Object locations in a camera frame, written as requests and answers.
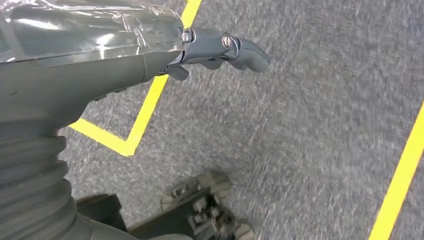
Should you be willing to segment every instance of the yellow tape line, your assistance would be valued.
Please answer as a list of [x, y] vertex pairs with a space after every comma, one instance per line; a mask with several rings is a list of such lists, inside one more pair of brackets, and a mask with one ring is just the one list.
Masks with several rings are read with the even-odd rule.
[[424, 102], [406, 141], [369, 240], [388, 240], [424, 151]]
[[[184, 27], [187, 28], [192, 25], [201, 3], [202, 0], [187, 0], [181, 15]], [[157, 76], [153, 79], [127, 140], [123, 140], [82, 118], [71, 124], [70, 127], [125, 157], [134, 155], [167, 81], [168, 75]]]

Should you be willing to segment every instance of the gray carpet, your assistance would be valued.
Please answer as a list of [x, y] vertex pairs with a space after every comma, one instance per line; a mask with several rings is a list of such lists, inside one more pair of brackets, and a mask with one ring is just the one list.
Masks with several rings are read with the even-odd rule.
[[[423, 13], [421, 0], [205, 0], [194, 25], [257, 42], [270, 71], [190, 67], [168, 82], [135, 156], [64, 129], [73, 195], [118, 194], [132, 225], [175, 183], [217, 169], [259, 240], [366, 239], [423, 102]], [[125, 138], [148, 87], [83, 117]], [[422, 163], [393, 239], [423, 238], [423, 174]]]

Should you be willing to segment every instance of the gray plastic housing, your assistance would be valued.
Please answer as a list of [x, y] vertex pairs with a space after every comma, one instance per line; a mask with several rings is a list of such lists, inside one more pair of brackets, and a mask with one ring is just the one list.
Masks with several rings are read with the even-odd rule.
[[87, 104], [153, 78], [181, 51], [40, 66], [0, 64], [0, 240], [134, 240], [77, 214], [58, 130]]

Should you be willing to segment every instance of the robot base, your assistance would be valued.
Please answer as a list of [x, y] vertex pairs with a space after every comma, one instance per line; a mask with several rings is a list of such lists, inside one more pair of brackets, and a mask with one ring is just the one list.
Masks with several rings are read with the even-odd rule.
[[163, 195], [162, 213], [127, 230], [116, 195], [98, 195], [77, 203], [78, 212], [138, 239], [185, 235], [193, 240], [254, 240], [252, 229], [240, 223], [222, 203], [231, 191], [225, 174], [211, 171]]

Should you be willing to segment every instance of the plastic wrap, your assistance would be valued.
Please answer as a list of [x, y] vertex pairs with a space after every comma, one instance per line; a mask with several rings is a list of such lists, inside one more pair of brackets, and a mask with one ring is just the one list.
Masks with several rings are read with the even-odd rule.
[[70, 64], [180, 51], [177, 13], [140, 0], [0, 0], [0, 63]]

